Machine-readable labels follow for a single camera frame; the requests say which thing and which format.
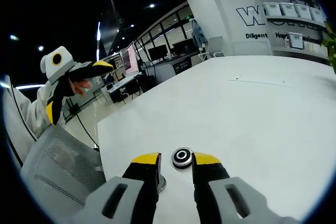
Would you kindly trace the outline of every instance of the round metal puck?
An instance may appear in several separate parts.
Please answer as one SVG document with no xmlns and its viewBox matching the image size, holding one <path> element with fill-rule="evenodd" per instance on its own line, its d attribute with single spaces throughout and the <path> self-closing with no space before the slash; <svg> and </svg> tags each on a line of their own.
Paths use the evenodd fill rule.
<svg viewBox="0 0 336 224">
<path fill-rule="evenodd" d="M 187 147 L 178 148 L 172 155 L 173 165 L 178 169 L 186 169 L 192 163 L 192 150 Z"/>
</svg>

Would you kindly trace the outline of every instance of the white storage bin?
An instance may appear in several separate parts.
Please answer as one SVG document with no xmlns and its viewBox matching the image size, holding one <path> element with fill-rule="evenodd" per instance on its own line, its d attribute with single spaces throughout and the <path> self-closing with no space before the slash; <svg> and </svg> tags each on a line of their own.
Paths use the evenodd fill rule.
<svg viewBox="0 0 336 224">
<path fill-rule="evenodd" d="M 267 16 L 282 16 L 279 3 L 264 3 Z"/>
<path fill-rule="evenodd" d="M 314 52 L 314 43 L 312 43 L 312 42 L 304 41 L 304 42 L 303 42 L 303 47 L 304 47 L 304 49 L 307 50 L 307 51 L 312 51 L 312 52 Z"/>
<path fill-rule="evenodd" d="M 324 23 L 324 17 L 321 10 L 318 10 L 313 7 L 309 7 L 310 14 L 313 20 Z"/>
<path fill-rule="evenodd" d="M 297 17 L 298 14 L 296 13 L 294 4 L 292 3 L 280 3 L 280 8 L 282 13 L 287 17 Z"/>
<path fill-rule="evenodd" d="M 299 5 L 299 4 L 295 4 L 294 6 L 295 6 L 295 10 L 296 10 L 296 12 L 297 12 L 297 14 L 299 15 L 300 18 L 311 19 L 309 6 Z"/>
<path fill-rule="evenodd" d="M 288 35 L 292 48 L 303 49 L 303 34 L 288 33 Z"/>
</svg>

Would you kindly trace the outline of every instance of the hand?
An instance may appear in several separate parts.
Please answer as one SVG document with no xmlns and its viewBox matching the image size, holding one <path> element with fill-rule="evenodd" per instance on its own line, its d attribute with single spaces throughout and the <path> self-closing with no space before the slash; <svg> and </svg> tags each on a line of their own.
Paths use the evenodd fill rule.
<svg viewBox="0 0 336 224">
<path fill-rule="evenodd" d="M 87 80 L 82 80 L 82 81 L 70 81 L 70 86 L 74 94 L 80 94 L 82 97 L 85 97 L 85 92 L 83 91 L 82 88 L 85 89 L 90 89 L 92 87 L 91 83 L 88 82 Z"/>
</svg>

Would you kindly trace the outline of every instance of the desk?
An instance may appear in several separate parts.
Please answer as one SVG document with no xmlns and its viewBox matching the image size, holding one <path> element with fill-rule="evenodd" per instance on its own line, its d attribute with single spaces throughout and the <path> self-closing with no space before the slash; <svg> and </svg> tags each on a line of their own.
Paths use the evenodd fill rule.
<svg viewBox="0 0 336 224">
<path fill-rule="evenodd" d="M 154 66 L 143 67 L 142 69 L 145 70 L 149 76 L 155 76 L 156 84 L 160 84 L 184 70 L 191 68 L 191 57 L 197 56 L 198 54 L 199 52 L 194 52 L 180 57 L 173 57 L 169 60 L 160 61 Z"/>
<path fill-rule="evenodd" d="M 121 81 L 117 82 L 111 89 L 108 89 L 107 92 L 108 93 L 113 93 L 113 92 L 119 90 L 120 88 L 122 88 L 123 86 L 125 86 L 127 83 L 129 83 L 130 81 L 134 80 L 135 77 L 137 77 L 137 76 L 139 76 L 141 74 L 142 73 L 137 73 L 137 74 L 134 74 L 132 76 L 125 77 Z"/>
<path fill-rule="evenodd" d="M 167 187 L 154 223 L 199 223 L 192 170 L 171 163 L 186 146 L 218 157 L 272 211 L 303 220 L 335 170 L 335 108 L 331 67 L 276 56 L 210 59 L 98 123 L 103 169 L 106 179 L 122 176 L 133 158 L 161 152 Z"/>
</svg>

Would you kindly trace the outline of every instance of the computer monitor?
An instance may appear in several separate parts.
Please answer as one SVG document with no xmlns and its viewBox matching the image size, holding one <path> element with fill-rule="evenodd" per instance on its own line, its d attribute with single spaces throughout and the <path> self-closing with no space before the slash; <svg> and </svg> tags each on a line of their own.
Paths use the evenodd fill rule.
<svg viewBox="0 0 336 224">
<path fill-rule="evenodd" d="M 122 61 L 125 67 L 125 76 L 131 76 L 139 72 L 137 57 L 133 48 L 133 44 L 131 44 L 123 53 L 122 53 Z"/>
<path fill-rule="evenodd" d="M 198 48 L 195 46 L 193 39 L 182 40 L 178 43 L 173 44 L 172 51 L 177 56 L 188 55 L 194 52 L 198 52 Z"/>
<path fill-rule="evenodd" d="M 154 47 L 148 49 L 149 56 L 151 57 L 152 61 L 158 60 L 167 56 L 168 50 L 166 45 Z"/>
</svg>

